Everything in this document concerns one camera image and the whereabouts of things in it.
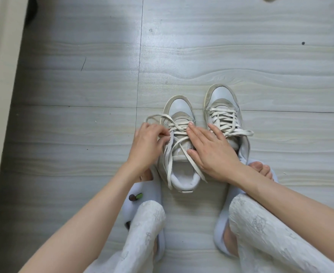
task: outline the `slipper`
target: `slipper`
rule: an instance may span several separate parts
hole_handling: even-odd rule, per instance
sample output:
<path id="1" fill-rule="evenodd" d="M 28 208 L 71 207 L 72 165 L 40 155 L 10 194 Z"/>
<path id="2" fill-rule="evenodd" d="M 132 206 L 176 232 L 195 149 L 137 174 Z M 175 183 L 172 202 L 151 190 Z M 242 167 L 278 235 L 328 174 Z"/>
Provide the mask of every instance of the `slipper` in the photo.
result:
<path id="1" fill-rule="evenodd" d="M 124 225 L 129 230 L 130 224 L 139 208 L 139 206 L 148 200 L 153 200 L 162 205 L 162 191 L 160 176 L 156 167 L 150 167 L 153 180 L 138 182 L 130 189 L 127 198 L 122 206 L 122 215 Z M 158 262 L 165 252 L 165 234 L 163 230 L 157 235 L 157 251 L 154 255 L 154 261 Z"/>
<path id="2" fill-rule="evenodd" d="M 249 159 L 247 162 L 247 165 L 250 165 L 253 162 L 261 162 L 262 164 L 265 165 L 264 162 L 259 161 L 259 160 L 255 160 L 255 159 Z M 277 175 L 275 174 L 274 170 L 271 169 L 271 173 L 273 175 L 273 180 L 274 182 L 278 183 L 278 178 Z M 225 232 L 225 228 L 226 225 L 229 224 L 229 207 L 230 207 L 230 203 L 233 201 L 233 198 L 236 197 L 238 194 L 245 194 L 245 192 L 241 189 L 239 189 L 238 187 L 232 186 L 230 185 L 229 190 L 228 190 L 228 195 L 226 197 L 225 200 L 225 204 L 223 206 L 223 209 L 219 215 L 218 221 L 216 222 L 215 225 L 215 230 L 214 230 L 214 243 L 216 245 L 216 247 L 223 253 L 225 253 L 226 255 L 230 256 L 230 257 L 235 257 L 233 254 L 231 254 L 228 249 L 225 246 L 224 243 L 224 232 Z"/>

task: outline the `person's left arm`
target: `person's left arm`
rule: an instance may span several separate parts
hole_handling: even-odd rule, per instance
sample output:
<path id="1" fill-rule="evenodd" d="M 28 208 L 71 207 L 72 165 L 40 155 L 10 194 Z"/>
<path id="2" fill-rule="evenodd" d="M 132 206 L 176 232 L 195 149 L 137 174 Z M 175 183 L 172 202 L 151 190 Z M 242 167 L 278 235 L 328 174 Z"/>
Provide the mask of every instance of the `person's left arm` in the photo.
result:
<path id="1" fill-rule="evenodd" d="M 169 132 L 143 123 L 136 131 L 128 160 L 110 182 L 51 236 L 20 273 L 82 273 L 101 253 L 133 183 L 161 154 Z"/>

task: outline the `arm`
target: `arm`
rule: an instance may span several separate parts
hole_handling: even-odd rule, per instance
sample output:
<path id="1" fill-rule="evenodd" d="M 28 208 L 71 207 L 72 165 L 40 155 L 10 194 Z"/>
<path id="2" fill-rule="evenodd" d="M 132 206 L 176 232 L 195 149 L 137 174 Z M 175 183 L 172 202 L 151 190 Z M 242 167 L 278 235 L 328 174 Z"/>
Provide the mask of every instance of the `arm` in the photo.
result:
<path id="1" fill-rule="evenodd" d="M 188 153 L 199 167 L 215 179 L 241 188 L 334 261 L 334 209 L 272 182 L 242 164 L 223 133 L 212 124 L 209 127 L 216 136 L 191 123 L 187 129 L 196 148 Z"/>
<path id="2" fill-rule="evenodd" d="M 166 136 L 157 141 L 158 135 Z M 169 132 L 157 124 L 136 131 L 128 160 L 110 182 L 51 236 L 21 273 L 82 273 L 100 254 L 136 179 L 157 159 Z"/>

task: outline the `shoelace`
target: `shoelace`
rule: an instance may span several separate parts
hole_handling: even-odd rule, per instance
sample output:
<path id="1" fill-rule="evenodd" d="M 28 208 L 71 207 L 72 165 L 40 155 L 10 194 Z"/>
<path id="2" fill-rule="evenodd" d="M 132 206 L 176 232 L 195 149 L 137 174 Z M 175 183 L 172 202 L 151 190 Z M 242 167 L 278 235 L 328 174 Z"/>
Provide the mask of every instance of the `shoelace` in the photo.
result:
<path id="1" fill-rule="evenodd" d="M 225 138 L 244 135 L 253 136 L 251 130 L 243 130 L 237 118 L 237 112 L 232 109 L 210 108 L 209 114 L 212 124 L 217 126 L 224 134 Z"/>
<path id="2" fill-rule="evenodd" d="M 164 155 L 165 155 L 165 168 L 166 168 L 166 172 L 167 172 L 168 187 L 170 189 L 172 189 L 172 181 L 171 181 L 171 175 L 172 175 L 172 153 L 178 147 L 180 147 L 182 149 L 183 154 L 186 156 L 187 160 L 190 162 L 190 164 L 192 165 L 192 167 L 194 168 L 194 170 L 197 172 L 197 174 L 201 177 L 201 179 L 204 180 L 204 181 L 206 181 L 205 176 L 201 172 L 201 170 L 198 167 L 198 165 L 196 165 L 195 161 L 191 158 L 191 156 L 187 153 L 187 151 L 181 145 L 182 142 L 184 142 L 186 140 L 189 140 L 189 137 L 188 137 L 187 132 L 186 132 L 186 128 L 188 127 L 189 121 L 176 123 L 167 114 L 155 114 L 155 115 L 147 117 L 146 118 L 146 122 L 148 122 L 148 120 L 150 120 L 150 119 L 154 119 L 155 121 L 157 121 L 154 118 L 156 116 L 160 116 L 162 118 L 168 119 L 169 122 L 170 122 L 168 124 L 168 128 L 169 128 L 169 133 L 171 135 L 171 139 L 170 139 L 169 143 L 167 144 L 167 146 L 165 148 L 165 151 L 164 151 Z M 178 139 L 177 137 L 175 137 L 175 135 L 183 135 L 183 137 L 181 139 Z"/>

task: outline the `white pants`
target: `white pants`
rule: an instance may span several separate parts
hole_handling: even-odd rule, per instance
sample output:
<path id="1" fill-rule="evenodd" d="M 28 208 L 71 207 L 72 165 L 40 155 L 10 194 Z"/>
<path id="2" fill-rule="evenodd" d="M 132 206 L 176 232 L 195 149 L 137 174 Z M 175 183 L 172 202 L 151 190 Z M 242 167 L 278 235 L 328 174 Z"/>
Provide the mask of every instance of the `white pants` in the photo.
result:
<path id="1" fill-rule="evenodd" d="M 164 226 L 165 213 L 156 202 L 142 205 L 123 251 L 105 263 L 96 260 L 85 273 L 153 272 L 154 239 Z M 230 228 L 238 239 L 242 272 L 334 273 L 332 261 L 250 197 L 235 197 L 229 212 Z"/>

